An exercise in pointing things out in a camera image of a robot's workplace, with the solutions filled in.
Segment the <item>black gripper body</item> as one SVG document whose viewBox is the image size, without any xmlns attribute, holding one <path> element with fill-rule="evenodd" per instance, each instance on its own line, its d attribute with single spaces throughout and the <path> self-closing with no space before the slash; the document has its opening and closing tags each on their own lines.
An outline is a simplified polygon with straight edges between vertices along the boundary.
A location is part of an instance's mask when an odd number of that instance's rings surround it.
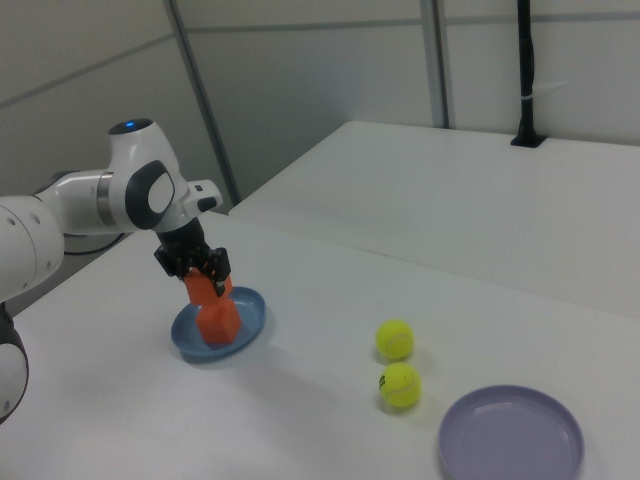
<svg viewBox="0 0 640 480">
<path fill-rule="evenodd" d="M 171 231 L 158 232 L 157 237 L 160 246 L 154 252 L 156 258 L 190 258 L 209 250 L 204 230 L 198 219 L 192 219 Z"/>
</svg>

